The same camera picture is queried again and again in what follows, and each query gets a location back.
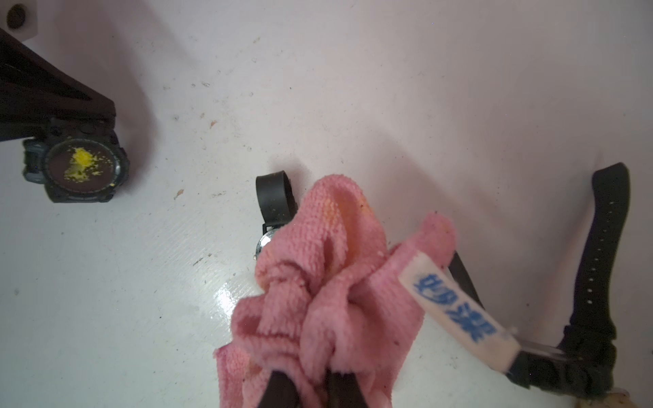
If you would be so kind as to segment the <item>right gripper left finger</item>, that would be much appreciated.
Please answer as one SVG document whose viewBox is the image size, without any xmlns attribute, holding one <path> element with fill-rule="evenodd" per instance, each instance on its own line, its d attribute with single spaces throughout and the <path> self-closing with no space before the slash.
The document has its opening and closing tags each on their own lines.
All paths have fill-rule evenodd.
<svg viewBox="0 0 653 408">
<path fill-rule="evenodd" d="M 272 372 L 258 408 L 298 408 L 301 399 L 294 382 L 283 372 Z"/>
</svg>

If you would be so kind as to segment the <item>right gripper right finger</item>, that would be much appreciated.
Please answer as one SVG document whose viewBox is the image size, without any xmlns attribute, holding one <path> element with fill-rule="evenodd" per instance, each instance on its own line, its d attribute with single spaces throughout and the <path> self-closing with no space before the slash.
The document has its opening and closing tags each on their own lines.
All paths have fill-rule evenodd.
<svg viewBox="0 0 653 408">
<path fill-rule="evenodd" d="M 355 374 L 328 372 L 326 386 L 328 408 L 367 408 Z"/>
</svg>

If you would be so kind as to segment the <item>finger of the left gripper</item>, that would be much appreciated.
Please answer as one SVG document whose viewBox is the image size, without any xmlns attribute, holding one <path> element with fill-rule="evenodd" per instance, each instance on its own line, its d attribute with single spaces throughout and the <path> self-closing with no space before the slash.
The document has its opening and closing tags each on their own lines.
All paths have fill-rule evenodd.
<svg viewBox="0 0 653 408">
<path fill-rule="evenodd" d="M 116 123 L 115 103 L 1 31 L 1 141 L 44 134 L 54 119 Z"/>
</svg>

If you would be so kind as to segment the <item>small black looped watch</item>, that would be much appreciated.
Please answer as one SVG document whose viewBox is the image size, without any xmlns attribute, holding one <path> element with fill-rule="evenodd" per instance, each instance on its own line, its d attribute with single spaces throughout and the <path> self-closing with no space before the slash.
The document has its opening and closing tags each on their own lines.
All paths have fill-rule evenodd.
<svg viewBox="0 0 653 408">
<path fill-rule="evenodd" d="M 129 178 L 127 153 L 102 122 L 55 120 L 23 146 L 25 180 L 54 203 L 110 202 Z"/>
</svg>

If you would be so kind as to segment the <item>pink cloth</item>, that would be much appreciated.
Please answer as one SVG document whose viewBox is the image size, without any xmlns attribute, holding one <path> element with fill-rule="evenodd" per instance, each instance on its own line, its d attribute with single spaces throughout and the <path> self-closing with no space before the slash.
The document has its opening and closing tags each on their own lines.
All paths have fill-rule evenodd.
<svg viewBox="0 0 653 408">
<path fill-rule="evenodd" d="M 437 212 L 388 246 L 353 180 L 317 181 L 258 256 L 262 293 L 237 303 L 232 341 L 214 354 L 220 405 L 258 406 L 280 372 L 303 407 L 326 406 L 331 373 L 353 375 L 368 406 L 389 407 L 425 317 L 508 372 L 520 344 L 452 280 L 456 246 L 452 222 Z"/>
</svg>

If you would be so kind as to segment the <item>black rugged digital watch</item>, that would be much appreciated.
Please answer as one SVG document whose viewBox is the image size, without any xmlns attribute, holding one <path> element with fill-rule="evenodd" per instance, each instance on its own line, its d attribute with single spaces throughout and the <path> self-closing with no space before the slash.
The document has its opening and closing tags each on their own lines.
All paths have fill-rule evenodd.
<svg viewBox="0 0 653 408">
<path fill-rule="evenodd" d="M 575 280 L 573 311 L 555 348 L 526 342 L 506 374 L 580 400 L 603 399 L 613 387 L 617 329 L 610 316 L 610 277 L 629 212 L 630 177 L 624 163 L 593 173 L 595 212 Z"/>
</svg>

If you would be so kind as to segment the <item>beige looped watch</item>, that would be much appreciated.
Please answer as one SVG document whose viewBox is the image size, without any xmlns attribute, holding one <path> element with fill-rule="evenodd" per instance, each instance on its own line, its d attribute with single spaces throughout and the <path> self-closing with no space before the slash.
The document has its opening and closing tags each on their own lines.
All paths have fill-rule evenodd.
<svg viewBox="0 0 653 408">
<path fill-rule="evenodd" d="M 578 399 L 576 408 L 638 408 L 625 389 L 613 389 L 602 399 Z"/>
</svg>

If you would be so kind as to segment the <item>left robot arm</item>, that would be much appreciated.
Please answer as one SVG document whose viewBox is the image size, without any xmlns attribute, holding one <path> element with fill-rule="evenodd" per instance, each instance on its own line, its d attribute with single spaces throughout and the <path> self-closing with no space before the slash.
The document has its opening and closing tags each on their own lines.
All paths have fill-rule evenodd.
<svg viewBox="0 0 653 408">
<path fill-rule="evenodd" d="M 25 46 L 36 33 L 35 1 L 1 3 L 1 141 L 39 138 L 54 119 L 113 129 L 114 102 Z"/>
</svg>

